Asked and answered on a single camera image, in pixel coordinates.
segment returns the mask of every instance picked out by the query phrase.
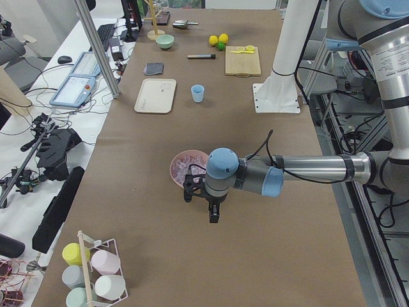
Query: green lime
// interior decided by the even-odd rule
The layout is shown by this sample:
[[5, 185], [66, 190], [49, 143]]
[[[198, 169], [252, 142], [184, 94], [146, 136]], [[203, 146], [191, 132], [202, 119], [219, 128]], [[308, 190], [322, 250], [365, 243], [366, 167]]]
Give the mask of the green lime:
[[220, 51], [224, 51], [224, 49], [226, 49], [226, 45], [224, 44], [224, 42], [218, 42], [217, 43], [217, 48]]

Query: white pillar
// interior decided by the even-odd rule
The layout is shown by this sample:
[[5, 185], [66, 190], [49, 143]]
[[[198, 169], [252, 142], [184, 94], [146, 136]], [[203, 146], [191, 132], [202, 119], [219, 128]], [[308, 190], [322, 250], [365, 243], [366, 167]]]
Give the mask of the white pillar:
[[270, 77], [253, 84], [257, 113], [299, 113], [293, 72], [319, 0], [289, 0]]

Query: light blue cup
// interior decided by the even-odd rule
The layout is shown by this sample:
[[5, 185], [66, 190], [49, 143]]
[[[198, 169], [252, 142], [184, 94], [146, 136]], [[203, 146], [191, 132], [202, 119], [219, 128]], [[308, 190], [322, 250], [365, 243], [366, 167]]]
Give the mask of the light blue cup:
[[[92, 292], [92, 300], [96, 301], [96, 294]], [[75, 288], [68, 293], [65, 299], [66, 307], [87, 307], [87, 293], [85, 288]]]
[[205, 87], [201, 84], [195, 84], [190, 89], [192, 91], [192, 97], [194, 102], [202, 102], [205, 96]]

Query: white mug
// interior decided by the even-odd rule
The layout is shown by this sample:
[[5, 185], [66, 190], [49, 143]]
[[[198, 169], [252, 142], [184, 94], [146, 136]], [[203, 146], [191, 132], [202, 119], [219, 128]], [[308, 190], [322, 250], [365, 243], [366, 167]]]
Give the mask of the white mug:
[[97, 296], [115, 301], [125, 291], [125, 280], [121, 275], [103, 275], [96, 280], [94, 289]]

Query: lemon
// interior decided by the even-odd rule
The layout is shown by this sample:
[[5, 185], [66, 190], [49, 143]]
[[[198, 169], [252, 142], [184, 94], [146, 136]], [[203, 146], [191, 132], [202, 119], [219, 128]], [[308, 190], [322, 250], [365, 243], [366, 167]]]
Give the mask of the lemon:
[[229, 36], [227, 34], [225, 34], [225, 33], [220, 34], [219, 41], [224, 43], [224, 45], [226, 45], [228, 43], [228, 41], [229, 41]]
[[212, 35], [211, 37], [209, 37], [209, 44], [211, 46], [216, 46], [218, 42], [219, 42], [219, 39], [217, 38], [217, 36]]

